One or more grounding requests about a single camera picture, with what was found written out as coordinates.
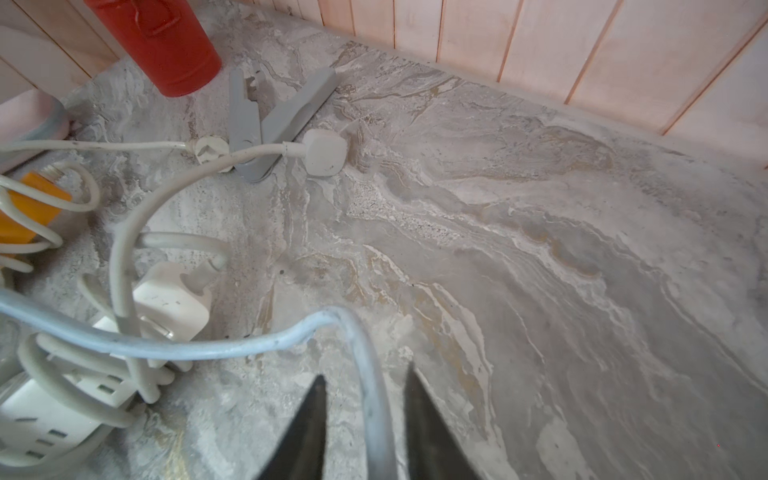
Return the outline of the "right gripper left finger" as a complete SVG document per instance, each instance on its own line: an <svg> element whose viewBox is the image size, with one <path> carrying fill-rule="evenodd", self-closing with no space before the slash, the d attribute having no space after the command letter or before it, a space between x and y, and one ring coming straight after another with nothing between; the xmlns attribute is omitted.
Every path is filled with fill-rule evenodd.
<svg viewBox="0 0 768 480"><path fill-rule="evenodd" d="M317 375L258 479L320 480L326 434L326 380Z"/></svg>

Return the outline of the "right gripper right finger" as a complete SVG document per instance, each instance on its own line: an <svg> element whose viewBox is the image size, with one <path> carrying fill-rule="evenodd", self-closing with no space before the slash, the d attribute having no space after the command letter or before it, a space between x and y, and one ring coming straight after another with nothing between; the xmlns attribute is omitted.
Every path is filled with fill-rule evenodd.
<svg viewBox="0 0 768 480"><path fill-rule="evenodd" d="M414 362L406 374L404 425L410 479L480 478L432 401Z"/></svg>

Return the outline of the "white power strip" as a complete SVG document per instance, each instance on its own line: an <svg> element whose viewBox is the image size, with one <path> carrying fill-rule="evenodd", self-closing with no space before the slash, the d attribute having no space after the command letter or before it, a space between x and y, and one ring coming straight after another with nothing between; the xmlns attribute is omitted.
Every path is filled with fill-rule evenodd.
<svg viewBox="0 0 768 480"><path fill-rule="evenodd" d="M212 265L162 262L136 284L140 331L150 339L192 340L210 319ZM36 477L88 456L115 428L135 420L137 393L125 360L30 336L22 358L1 369L1 465L5 476Z"/></svg>

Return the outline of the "yellow power strip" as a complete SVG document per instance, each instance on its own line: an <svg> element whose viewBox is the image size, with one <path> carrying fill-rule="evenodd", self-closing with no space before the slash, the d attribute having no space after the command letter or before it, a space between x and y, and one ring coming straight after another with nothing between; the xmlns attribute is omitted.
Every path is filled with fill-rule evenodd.
<svg viewBox="0 0 768 480"><path fill-rule="evenodd" d="M48 180L42 174L37 172L27 173L22 178L21 183L62 200L70 201L72 199L72 195L68 191L60 188L53 181ZM43 226L48 226L61 212L61 208L48 205L14 191L11 191L9 195L12 204L17 207L22 214L25 214L27 217ZM12 220L7 214L1 214L2 243L29 244L36 237L37 234L29 228Z"/></svg>

